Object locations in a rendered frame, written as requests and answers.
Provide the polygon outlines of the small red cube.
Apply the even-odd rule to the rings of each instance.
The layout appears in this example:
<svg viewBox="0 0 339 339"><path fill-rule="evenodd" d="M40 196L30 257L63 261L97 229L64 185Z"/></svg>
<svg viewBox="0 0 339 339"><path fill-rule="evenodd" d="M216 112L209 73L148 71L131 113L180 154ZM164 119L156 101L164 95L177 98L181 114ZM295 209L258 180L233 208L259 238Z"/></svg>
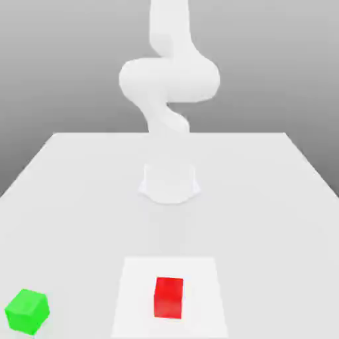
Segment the small red cube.
<svg viewBox="0 0 339 339"><path fill-rule="evenodd" d="M154 289L154 316L158 318L182 318L183 279L157 277Z"/></svg>

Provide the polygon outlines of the small green cube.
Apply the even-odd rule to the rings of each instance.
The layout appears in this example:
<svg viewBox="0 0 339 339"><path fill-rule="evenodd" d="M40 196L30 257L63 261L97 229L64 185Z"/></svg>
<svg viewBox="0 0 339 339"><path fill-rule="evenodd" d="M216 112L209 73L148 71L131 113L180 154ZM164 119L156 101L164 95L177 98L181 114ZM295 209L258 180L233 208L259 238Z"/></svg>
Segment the small green cube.
<svg viewBox="0 0 339 339"><path fill-rule="evenodd" d="M34 336L50 314L46 294L22 289L5 307L9 328Z"/></svg>

